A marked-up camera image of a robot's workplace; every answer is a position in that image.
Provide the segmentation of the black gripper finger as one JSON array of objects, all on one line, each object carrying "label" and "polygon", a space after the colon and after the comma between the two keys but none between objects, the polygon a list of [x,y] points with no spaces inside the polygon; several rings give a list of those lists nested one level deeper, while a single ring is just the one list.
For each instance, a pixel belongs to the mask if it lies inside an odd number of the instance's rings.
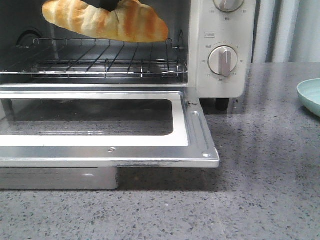
[{"label": "black gripper finger", "polygon": [[109,12],[114,11],[120,0],[99,0],[99,7]]}]

